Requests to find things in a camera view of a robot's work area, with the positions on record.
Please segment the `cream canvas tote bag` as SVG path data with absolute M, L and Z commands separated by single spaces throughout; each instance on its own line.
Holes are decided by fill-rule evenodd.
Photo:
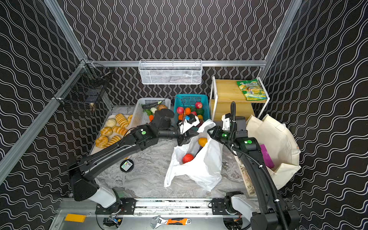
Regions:
M 301 169 L 300 149 L 285 124 L 270 115 L 262 120 L 251 115 L 247 122 L 249 137 L 254 137 L 264 145 L 274 167 L 267 167 L 276 188 L 283 188 L 294 174 Z

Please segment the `purple snack bag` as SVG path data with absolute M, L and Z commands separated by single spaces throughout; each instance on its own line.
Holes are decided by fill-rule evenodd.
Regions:
M 265 162 L 266 166 L 270 169 L 274 168 L 275 165 L 274 165 L 274 163 L 273 163 L 273 161 L 272 161 L 272 159 L 271 159 L 271 157 L 270 157 L 270 155 L 269 155 L 269 153 L 266 149 L 266 146 L 264 144 L 261 144 L 260 147 L 261 147 L 261 153 L 262 153 L 262 156 L 263 156 L 263 159 L 264 159 L 264 162 Z

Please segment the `white plastic grocery bag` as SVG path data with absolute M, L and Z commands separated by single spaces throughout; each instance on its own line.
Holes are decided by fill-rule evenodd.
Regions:
M 187 175 L 207 191 L 211 191 L 221 181 L 223 144 L 213 140 L 207 133 L 208 129 L 215 126 L 216 124 L 208 119 L 198 129 L 198 136 L 193 137 L 188 144 L 174 148 L 164 187 L 169 187 L 172 180 L 181 175 Z M 207 138 L 208 142 L 204 147 L 198 144 L 199 138 Z M 182 158 L 187 153 L 195 158 L 183 164 Z

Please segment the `red tomato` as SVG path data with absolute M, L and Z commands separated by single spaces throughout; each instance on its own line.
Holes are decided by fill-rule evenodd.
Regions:
M 187 153 L 187 154 L 182 158 L 182 162 L 183 162 L 183 164 L 185 164 L 185 163 L 188 163 L 188 162 L 192 161 L 194 158 L 195 158 L 195 157 L 194 157 L 192 154 Z

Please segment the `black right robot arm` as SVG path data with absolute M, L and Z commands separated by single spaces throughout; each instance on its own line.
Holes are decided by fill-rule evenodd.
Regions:
M 229 213 L 240 213 L 244 230 L 294 230 L 299 226 L 300 215 L 286 204 L 268 172 L 261 147 L 256 138 L 249 137 L 246 121 L 236 115 L 236 103 L 231 103 L 229 130 L 215 126 L 207 131 L 212 140 L 226 147 L 245 166 L 254 186 L 258 207 L 244 194 L 235 192 L 226 196 Z

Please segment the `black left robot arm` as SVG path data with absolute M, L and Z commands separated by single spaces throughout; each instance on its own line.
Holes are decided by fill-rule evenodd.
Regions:
M 156 145 L 160 139 L 176 139 L 178 146 L 188 143 L 192 137 L 198 135 L 192 128 L 199 123 L 197 116 L 189 114 L 175 124 L 172 110 L 156 111 L 150 123 L 133 128 L 117 143 L 84 157 L 69 167 L 74 200 L 91 200 L 98 207 L 116 213 L 122 207 L 121 198 L 113 189 L 98 182 L 97 176 L 116 162 Z

